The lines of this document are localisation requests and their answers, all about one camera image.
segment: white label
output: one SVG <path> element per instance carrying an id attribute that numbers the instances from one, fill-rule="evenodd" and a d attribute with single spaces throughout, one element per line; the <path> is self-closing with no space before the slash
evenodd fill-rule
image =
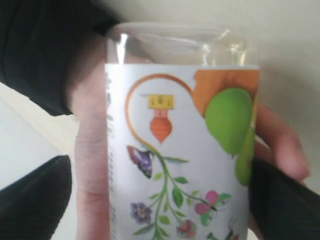
<path id="1" fill-rule="evenodd" d="M 106 65 L 111 239 L 247 239 L 258 78 Z"/>

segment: white background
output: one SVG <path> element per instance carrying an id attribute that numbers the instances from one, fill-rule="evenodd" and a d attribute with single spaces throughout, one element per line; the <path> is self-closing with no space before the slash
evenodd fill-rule
<path id="1" fill-rule="evenodd" d="M 300 134 L 310 159 L 308 185 L 320 193 L 320 1 L 317 0 L 99 0 L 129 21 L 243 26 L 262 38 L 261 100 Z M 77 123 L 52 118 L 1 86 L 0 95 L 64 153 L 73 152 Z M 34 163 L 1 160 L 2 168 L 27 172 Z M 54 240 L 75 239 L 75 200 Z"/>

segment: hand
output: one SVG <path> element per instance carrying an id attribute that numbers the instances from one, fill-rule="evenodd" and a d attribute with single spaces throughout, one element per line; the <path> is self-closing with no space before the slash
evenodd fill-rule
<path id="1" fill-rule="evenodd" d="M 66 72 L 70 79 L 68 105 L 80 122 L 75 143 L 78 240 L 110 239 L 104 55 L 104 38 L 90 33 L 81 41 Z M 130 61 L 145 63 L 135 57 Z M 261 104 L 256 133 L 269 146 L 256 142 L 257 157 L 297 181 L 309 175 L 308 161 L 296 133 Z M 259 236 L 254 221 L 250 227 Z"/>

